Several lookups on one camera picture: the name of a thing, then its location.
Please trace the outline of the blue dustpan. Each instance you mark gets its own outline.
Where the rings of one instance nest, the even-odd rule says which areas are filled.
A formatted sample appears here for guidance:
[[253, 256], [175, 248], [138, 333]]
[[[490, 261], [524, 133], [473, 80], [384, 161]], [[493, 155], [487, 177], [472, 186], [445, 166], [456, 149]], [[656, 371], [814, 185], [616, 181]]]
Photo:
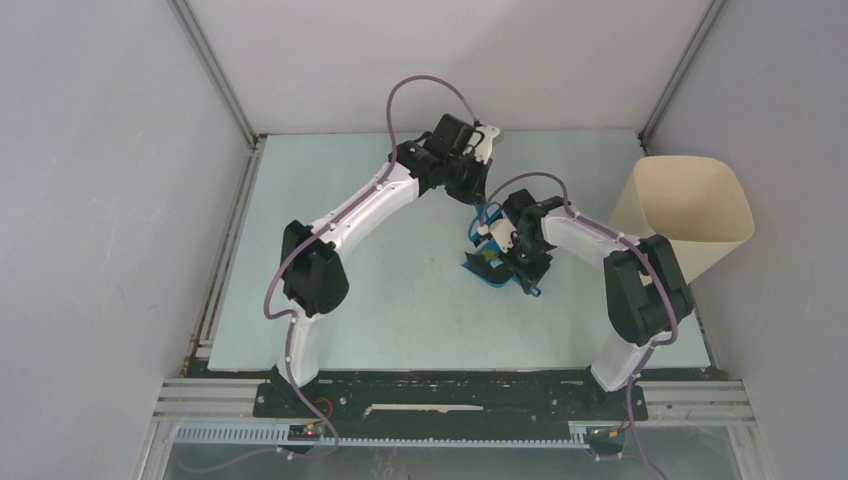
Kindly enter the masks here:
[[534, 277], [534, 266], [504, 251], [494, 239], [483, 241], [473, 251], [466, 252], [462, 266], [493, 288], [515, 282], [525, 295], [539, 297], [542, 294], [539, 278]]

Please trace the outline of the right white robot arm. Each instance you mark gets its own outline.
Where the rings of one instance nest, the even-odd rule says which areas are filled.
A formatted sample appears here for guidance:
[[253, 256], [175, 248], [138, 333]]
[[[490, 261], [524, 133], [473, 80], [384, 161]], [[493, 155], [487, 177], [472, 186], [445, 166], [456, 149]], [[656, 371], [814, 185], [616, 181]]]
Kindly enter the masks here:
[[527, 190], [503, 204], [507, 237], [500, 260], [527, 294], [548, 272], [551, 250], [565, 249], [603, 272], [607, 314], [614, 330], [589, 370], [594, 383], [581, 392], [585, 411], [606, 418], [622, 403], [622, 389], [651, 353], [673, 343], [693, 300], [670, 241], [639, 238], [574, 210], [559, 196], [536, 200]]

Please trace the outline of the blue hand brush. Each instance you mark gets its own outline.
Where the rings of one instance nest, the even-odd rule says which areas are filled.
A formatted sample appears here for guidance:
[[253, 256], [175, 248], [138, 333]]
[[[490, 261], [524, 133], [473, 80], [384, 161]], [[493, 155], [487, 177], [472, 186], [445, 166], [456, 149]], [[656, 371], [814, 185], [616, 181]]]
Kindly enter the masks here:
[[478, 204], [474, 206], [475, 214], [472, 217], [468, 229], [467, 229], [467, 238], [469, 241], [474, 241], [474, 239], [478, 236], [478, 228], [480, 225], [480, 220], [485, 219], [485, 205]]

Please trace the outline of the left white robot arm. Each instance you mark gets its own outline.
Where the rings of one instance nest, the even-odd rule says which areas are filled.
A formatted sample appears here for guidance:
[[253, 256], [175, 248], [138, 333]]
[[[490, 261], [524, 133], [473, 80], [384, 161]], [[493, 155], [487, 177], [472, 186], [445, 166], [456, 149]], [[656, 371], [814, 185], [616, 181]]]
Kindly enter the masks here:
[[270, 320], [289, 328], [274, 369], [282, 384], [277, 402], [292, 416], [316, 403], [310, 384], [321, 369], [319, 322], [338, 308], [350, 286], [344, 261], [386, 219], [430, 190], [479, 206], [501, 129], [445, 114], [435, 129], [394, 142], [387, 161], [353, 196], [308, 224], [294, 220], [283, 231], [281, 262], [263, 301]]

